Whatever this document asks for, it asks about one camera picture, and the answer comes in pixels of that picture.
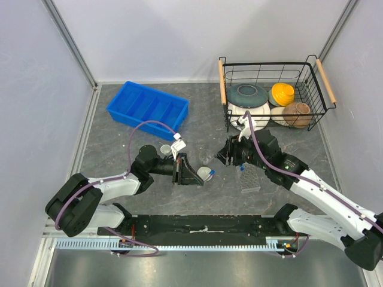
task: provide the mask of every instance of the small white cup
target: small white cup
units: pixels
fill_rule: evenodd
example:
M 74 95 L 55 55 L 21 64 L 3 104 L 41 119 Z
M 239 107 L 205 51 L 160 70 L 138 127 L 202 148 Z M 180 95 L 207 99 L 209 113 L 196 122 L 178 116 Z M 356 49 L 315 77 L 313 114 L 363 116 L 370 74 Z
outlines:
M 171 149 L 170 145 L 162 145 L 160 147 L 160 152 L 164 155 L 169 155 L 171 151 L 172 151 L 172 149 Z

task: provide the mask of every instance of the wire basket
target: wire basket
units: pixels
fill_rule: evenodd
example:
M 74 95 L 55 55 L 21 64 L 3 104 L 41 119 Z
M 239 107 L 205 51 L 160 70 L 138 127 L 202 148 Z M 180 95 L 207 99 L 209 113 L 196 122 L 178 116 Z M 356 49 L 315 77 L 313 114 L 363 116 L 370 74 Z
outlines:
M 309 59 L 315 58 L 316 68 L 319 70 L 323 83 L 329 94 L 333 106 L 327 107 L 319 87 L 318 80 Z M 257 126 L 264 127 L 269 120 L 280 120 L 288 127 L 307 128 L 311 130 L 329 109 L 336 108 L 336 99 L 330 87 L 326 73 L 316 55 L 309 55 L 305 62 L 270 62 L 270 63 L 226 63 L 226 57 L 218 61 L 220 72 L 221 102 L 224 109 L 224 119 L 227 132 L 230 124 L 243 114 L 233 113 L 227 101 L 226 92 L 234 84 L 252 83 L 269 91 L 276 83 L 286 83 L 294 88 L 294 102 L 305 103 L 308 113 L 300 114 L 296 111 L 280 114 L 253 114 Z

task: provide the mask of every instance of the white bowl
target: white bowl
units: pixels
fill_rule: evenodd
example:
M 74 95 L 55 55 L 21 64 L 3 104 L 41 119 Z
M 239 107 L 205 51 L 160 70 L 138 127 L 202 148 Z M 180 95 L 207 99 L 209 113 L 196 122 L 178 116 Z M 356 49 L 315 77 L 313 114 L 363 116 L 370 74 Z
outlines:
M 270 107 L 269 103 L 266 102 L 263 106 L 259 106 L 258 108 L 253 108 L 253 109 L 245 109 L 245 108 L 240 108 L 238 106 L 233 105 L 232 103 L 229 103 L 229 106 L 227 107 L 228 109 L 231 109 L 233 112 L 233 115 L 244 115 L 246 111 L 249 111 L 251 115 L 269 115 L 270 114 Z M 242 130 L 241 126 L 237 126 L 237 119 L 238 117 L 231 117 L 230 118 L 230 123 L 232 124 L 233 127 L 235 127 L 237 130 Z M 254 131 L 256 130 L 261 130 L 266 125 L 268 124 L 270 117 L 256 117 L 256 122 L 257 126 L 254 128 Z

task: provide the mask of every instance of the terracotta pot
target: terracotta pot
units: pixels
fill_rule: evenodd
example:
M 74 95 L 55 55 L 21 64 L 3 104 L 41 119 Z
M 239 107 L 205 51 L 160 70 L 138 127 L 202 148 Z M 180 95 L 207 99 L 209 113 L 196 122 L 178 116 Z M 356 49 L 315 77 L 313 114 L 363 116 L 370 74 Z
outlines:
M 290 126 L 297 127 L 300 129 L 307 127 L 312 118 L 311 115 L 305 115 L 310 114 L 310 107 L 305 103 L 300 102 L 294 102 L 286 106 L 283 110 L 283 114 L 286 123 L 288 123 Z

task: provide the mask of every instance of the blue plastic crate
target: blue plastic crate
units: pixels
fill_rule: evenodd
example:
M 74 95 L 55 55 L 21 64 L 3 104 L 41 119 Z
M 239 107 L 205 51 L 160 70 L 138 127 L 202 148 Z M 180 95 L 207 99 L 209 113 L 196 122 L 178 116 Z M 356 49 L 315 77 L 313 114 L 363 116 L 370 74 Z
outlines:
M 132 127 L 143 121 L 156 120 L 175 132 L 188 113 L 189 101 L 133 82 L 126 82 L 107 106 L 113 120 Z M 173 134 L 160 124 L 145 124 L 139 128 L 168 141 Z

